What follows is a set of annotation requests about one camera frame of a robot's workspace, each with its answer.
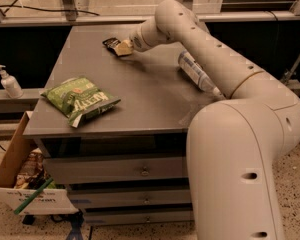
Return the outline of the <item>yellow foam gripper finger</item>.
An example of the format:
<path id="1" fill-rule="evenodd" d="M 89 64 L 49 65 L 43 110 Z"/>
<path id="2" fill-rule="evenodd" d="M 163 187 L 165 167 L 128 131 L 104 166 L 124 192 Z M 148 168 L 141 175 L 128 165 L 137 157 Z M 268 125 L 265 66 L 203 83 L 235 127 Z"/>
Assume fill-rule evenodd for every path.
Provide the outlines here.
<path id="1" fill-rule="evenodd" d="M 119 57 L 131 55 L 133 53 L 133 50 L 133 44 L 130 40 L 123 40 L 114 48 L 116 55 Z"/>

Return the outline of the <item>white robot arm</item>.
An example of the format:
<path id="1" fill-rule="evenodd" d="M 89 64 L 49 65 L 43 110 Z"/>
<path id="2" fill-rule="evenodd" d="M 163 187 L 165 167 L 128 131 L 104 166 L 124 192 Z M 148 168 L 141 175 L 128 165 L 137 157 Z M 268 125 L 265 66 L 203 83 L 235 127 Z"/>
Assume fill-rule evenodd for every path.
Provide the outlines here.
<path id="1" fill-rule="evenodd" d="M 129 34 L 144 52 L 181 43 L 224 98 L 187 133 L 187 170 L 198 240 L 285 240 L 272 165 L 300 142 L 300 98 L 198 25 L 175 0 Z"/>

